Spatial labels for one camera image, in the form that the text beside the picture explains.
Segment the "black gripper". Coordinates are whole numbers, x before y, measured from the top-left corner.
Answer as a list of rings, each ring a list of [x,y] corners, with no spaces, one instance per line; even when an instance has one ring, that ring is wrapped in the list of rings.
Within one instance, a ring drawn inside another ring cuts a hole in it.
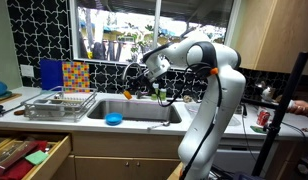
[[[136,78],[131,78],[127,83],[128,90],[136,91],[145,87],[148,91],[153,89],[152,83],[148,80],[144,73],[138,75]]]

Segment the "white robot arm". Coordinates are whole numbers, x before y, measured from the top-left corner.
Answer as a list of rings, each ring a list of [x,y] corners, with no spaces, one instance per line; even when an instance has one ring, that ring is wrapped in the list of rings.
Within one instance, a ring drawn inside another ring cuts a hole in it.
[[[142,61],[146,70],[128,82],[130,90],[151,88],[172,65],[208,81],[198,112],[178,147],[183,164],[180,180],[206,180],[221,137],[244,92],[246,79],[238,71],[240,54],[198,33],[179,43],[169,42],[155,48],[145,53]]]

